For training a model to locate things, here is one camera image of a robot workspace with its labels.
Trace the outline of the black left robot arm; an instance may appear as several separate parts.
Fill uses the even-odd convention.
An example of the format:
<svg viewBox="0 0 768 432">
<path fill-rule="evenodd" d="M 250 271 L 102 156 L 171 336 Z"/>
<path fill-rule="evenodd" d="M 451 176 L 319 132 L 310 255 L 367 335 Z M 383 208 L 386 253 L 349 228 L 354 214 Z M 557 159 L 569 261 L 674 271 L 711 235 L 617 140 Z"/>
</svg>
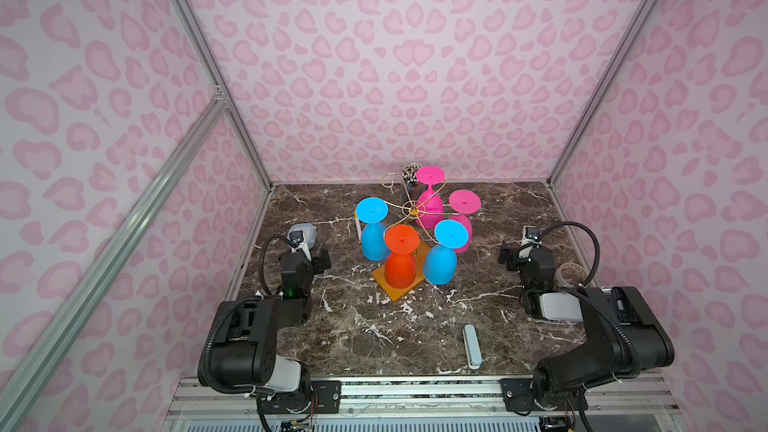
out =
<svg viewBox="0 0 768 432">
<path fill-rule="evenodd" d="M 277 352 L 278 331 L 307 323 L 314 277 L 331 267 L 325 249 L 280 257 L 282 293 L 219 305 L 198 365 L 199 382 L 223 394 L 288 394 L 309 398 L 309 373 Z"/>
</svg>

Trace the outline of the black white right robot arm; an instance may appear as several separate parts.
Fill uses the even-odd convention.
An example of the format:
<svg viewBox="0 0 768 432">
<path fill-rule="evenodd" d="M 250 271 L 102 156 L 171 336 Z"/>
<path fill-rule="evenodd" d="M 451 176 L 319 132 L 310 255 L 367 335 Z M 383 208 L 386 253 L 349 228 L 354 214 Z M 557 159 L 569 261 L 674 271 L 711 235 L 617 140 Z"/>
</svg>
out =
<svg viewBox="0 0 768 432">
<path fill-rule="evenodd" d="M 519 276 L 521 303 L 534 319 L 580 322 L 585 342 L 540 360 L 529 392 L 510 397 L 513 404 L 556 410 L 581 392 L 641 372 L 668 367 L 674 361 L 672 341 L 635 287 L 555 288 L 553 252 L 529 242 L 500 246 L 498 262 Z"/>
</svg>

